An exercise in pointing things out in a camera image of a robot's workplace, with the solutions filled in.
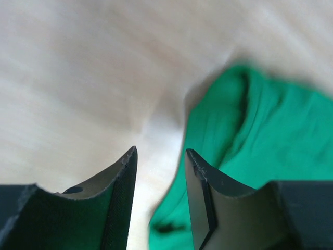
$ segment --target beige surface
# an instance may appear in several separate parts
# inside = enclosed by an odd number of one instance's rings
[[[239,57],[333,92],[332,27],[333,1],[1,1],[0,183],[62,192],[136,145],[128,249],[146,249],[185,106]]]

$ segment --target light wood tabletop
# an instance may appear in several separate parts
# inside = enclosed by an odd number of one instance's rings
[[[148,247],[186,114],[237,59],[333,93],[333,1],[0,2],[0,183],[62,192],[132,145],[127,249]]]

